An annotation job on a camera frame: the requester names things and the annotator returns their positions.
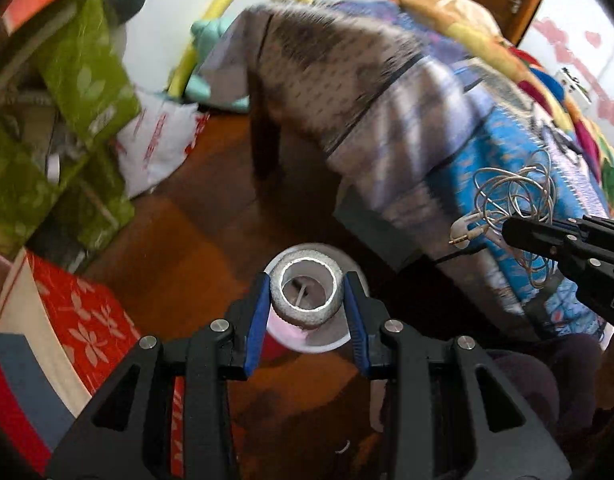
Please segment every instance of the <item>teal fabric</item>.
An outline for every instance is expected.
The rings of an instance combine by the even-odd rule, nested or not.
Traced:
[[[216,20],[198,20],[191,26],[191,33],[194,36],[194,47],[197,52],[198,65],[202,65],[207,56],[222,35],[231,25],[228,18],[218,18]],[[192,74],[185,88],[185,97],[196,103],[210,105],[221,110],[246,114],[249,111],[249,98],[238,99],[231,104],[216,105],[211,102],[212,89],[209,83],[198,74]]]

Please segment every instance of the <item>red floral paper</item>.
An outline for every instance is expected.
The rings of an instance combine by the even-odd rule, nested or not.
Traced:
[[[94,394],[141,335],[106,286],[77,278],[29,251],[27,260],[54,333]],[[171,472],[176,476],[182,476],[184,390],[184,379],[177,378],[171,420]]]

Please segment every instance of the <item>dark purple fabric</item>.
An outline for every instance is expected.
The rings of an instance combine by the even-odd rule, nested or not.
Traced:
[[[568,438],[590,428],[602,356],[596,339],[572,334],[516,349],[487,352],[548,430]]]

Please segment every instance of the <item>bed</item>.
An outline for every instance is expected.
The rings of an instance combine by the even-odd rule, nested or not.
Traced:
[[[551,157],[555,218],[614,212],[580,149],[590,125],[503,38],[438,1],[245,10],[199,73],[215,102],[249,94],[258,176],[279,164],[281,131],[306,136],[366,209],[432,260],[452,252],[451,225],[472,209],[473,171],[515,171],[539,149]],[[538,294],[510,254],[483,243],[438,267],[505,335],[603,339],[604,320],[576,300],[573,282],[561,276]]]

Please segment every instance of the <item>blue gripper pad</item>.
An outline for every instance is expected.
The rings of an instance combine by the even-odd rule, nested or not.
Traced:
[[[354,364],[356,364],[356,368],[358,368],[362,375],[369,377],[367,330],[360,316],[356,296],[347,274],[344,277],[343,283],[345,290],[343,305],[345,307],[345,315],[347,316],[349,334],[351,335],[351,344],[354,349]]]
[[[263,341],[267,333],[267,318],[269,317],[269,308],[271,306],[271,294],[269,290],[270,279],[265,273],[265,278],[262,280],[258,289],[258,300],[256,309],[251,318],[249,332],[247,333],[245,364],[243,369],[245,375],[250,377],[260,362],[260,354],[263,350]]]

